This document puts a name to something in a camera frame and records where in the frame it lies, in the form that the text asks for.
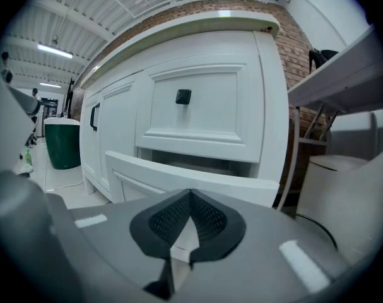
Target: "cabinet drawer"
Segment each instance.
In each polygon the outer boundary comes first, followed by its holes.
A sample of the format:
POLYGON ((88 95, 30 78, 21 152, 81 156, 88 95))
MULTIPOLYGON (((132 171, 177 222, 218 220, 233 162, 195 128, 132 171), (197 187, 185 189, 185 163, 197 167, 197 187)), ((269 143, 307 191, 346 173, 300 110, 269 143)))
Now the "cabinet drawer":
POLYGON ((258 55, 187 57, 143 73, 136 146, 259 162, 264 92, 258 55), (188 104, 176 103, 189 90, 188 104))
POLYGON ((156 196, 176 189, 200 189, 272 206, 279 184, 183 169, 107 151, 107 173, 112 201, 156 196))

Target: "ceiling light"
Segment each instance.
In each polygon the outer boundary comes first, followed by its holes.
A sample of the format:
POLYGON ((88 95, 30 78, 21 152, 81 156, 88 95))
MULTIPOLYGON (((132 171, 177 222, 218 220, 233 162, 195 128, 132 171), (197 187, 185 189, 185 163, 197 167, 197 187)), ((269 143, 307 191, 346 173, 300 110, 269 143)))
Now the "ceiling light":
POLYGON ((64 52, 63 50, 56 49, 56 48, 49 47, 49 46, 45 46, 45 45, 42 45, 42 44, 38 44, 37 48, 40 49, 40 50, 43 50, 43 51, 46 51, 46 52, 50 52, 50 53, 54 53, 54 54, 58 54, 58 55, 61 55, 61 56, 67 57, 67 58, 72 58, 73 57, 73 54, 71 54, 71 53, 67 53, 67 52, 64 52))
POLYGON ((53 88, 60 88, 61 87, 60 85, 49 84, 49 83, 40 83, 40 84, 45 85, 45 86, 52 86, 53 88))

